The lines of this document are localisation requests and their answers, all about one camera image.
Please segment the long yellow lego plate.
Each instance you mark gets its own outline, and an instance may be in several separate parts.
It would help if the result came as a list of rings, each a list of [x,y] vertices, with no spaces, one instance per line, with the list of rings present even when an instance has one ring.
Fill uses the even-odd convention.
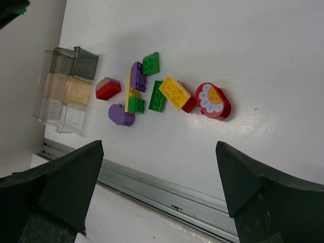
[[[138,90],[134,90],[130,86],[130,76],[131,71],[128,71],[128,79],[126,82],[126,102],[125,102],[125,112],[129,112],[129,98],[136,97],[141,98],[141,95]]]

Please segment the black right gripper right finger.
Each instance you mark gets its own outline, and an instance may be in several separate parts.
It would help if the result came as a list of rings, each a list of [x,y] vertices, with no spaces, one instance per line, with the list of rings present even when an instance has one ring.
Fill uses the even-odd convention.
[[[323,242],[323,185],[219,141],[217,164],[240,242]]]

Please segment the green two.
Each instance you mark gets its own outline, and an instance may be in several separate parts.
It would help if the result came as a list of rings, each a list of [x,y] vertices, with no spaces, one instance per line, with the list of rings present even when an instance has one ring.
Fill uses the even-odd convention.
[[[162,85],[163,81],[156,80],[154,82],[152,95],[150,98],[149,109],[157,112],[163,112],[165,107],[166,97],[159,90],[159,87]]]

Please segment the green sloped lego brick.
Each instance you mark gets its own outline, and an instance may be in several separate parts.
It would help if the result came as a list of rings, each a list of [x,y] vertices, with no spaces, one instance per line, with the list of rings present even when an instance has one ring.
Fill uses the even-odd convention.
[[[152,76],[160,72],[159,66],[159,52],[154,52],[148,56],[145,56],[142,61],[143,73],[146,76]]]

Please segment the purple rounded lego block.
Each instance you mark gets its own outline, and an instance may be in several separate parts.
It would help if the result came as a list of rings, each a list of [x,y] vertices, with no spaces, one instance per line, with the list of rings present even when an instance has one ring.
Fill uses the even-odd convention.
[[[130,127],[135,122],[135,115],[126,112],[122,104],[112,104],[108,110],[108,117],[119,126]]]

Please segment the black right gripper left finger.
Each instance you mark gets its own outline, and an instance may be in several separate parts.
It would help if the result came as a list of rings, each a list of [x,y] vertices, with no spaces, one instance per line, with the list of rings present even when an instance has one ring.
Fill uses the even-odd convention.
[[[60,158],[1,178],[1,242],[74,242],[103,161],[95,140]]]

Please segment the small green lego brick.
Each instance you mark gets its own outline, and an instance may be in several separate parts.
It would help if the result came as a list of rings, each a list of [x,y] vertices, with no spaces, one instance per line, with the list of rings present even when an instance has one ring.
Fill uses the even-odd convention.
[[[145,100],[137,97],[129,98],[128,112],[132,113],[144,113],[145,111]]]

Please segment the purple lego brick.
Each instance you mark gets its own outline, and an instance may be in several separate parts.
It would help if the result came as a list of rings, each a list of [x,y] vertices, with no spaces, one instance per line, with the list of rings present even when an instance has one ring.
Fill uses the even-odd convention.
[[[131,67],[130,86],[132,89],[145,92],[146,91],[146,76],[143,73],[143,64],[135,62]]]

